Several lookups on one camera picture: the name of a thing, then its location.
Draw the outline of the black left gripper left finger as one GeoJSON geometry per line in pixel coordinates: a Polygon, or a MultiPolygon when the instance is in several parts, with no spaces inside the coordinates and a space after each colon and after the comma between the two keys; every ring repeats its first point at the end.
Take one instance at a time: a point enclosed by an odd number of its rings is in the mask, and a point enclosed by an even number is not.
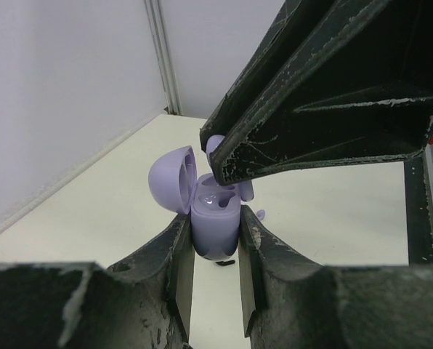
{"type": "Polygon", "coordinates": [[[109,268],[0,263],[0,348],[188,348],[190,217],[109,268]]]}

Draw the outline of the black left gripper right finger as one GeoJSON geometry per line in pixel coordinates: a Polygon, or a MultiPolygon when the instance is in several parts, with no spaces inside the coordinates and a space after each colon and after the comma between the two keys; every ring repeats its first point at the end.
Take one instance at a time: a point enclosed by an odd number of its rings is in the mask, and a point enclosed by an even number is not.
{"type": "Polygon", "coordinates": [[[248,206],[238,256],[253,348],[433,348],[433,265],[323,266],[248,206]]]}

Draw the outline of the purple earbud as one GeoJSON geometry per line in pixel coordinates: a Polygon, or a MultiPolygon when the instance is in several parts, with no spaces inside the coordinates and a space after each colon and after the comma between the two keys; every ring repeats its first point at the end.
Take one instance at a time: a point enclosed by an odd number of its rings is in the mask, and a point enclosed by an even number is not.
{"type": "Polygon", "coordinates": [[[257,218],[262,221],[265,218],[266,212],[263,209],[260,209],[256,212],[257,218]]]}
{"type": "MultiPolygon", "coordinates": [[[[206,158],[210,163],[210,155],[218,148],[224,140],[224,135],[212,135],[206,143],[206,158]]],[[[249,202],[254,199],[254,188],[251,180],[238,183],[239,195],[242,201],[249,202]]]]}

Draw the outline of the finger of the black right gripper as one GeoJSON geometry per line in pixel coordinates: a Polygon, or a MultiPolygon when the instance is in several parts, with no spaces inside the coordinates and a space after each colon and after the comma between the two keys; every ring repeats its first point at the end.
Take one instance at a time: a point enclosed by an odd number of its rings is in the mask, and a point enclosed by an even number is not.
{"type": "Polygon", "coordinates": [[[417,156],[433,135],[433,1],[285,1],[209,132],[222,185],[417,156]]]}
{"type": "Polygon", "coordinates": [[[252,58],[225,93],[200,133],[206,149],[212,135],[295,153],[333,152],[351,141],[351,118],[335,111],[302,111],[303,105],[343,93],[344,49],[340,33],[349,21],[349,1],[285,1],[252,58]]]}

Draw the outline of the purple earbud charging case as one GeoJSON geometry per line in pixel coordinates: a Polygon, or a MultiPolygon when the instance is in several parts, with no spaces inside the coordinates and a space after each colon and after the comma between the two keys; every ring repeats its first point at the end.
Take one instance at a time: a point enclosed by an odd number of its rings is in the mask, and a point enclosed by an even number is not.
{"type": "Polygon", "coordinates": [[[158,205],[190,215],[198,255],[214,262],[234,255],[240,225],[239,190],[234,185],[219,185],[211,173],[198,177],[190,146],[157,159],[148,173],[148,185],[158,205]]]}

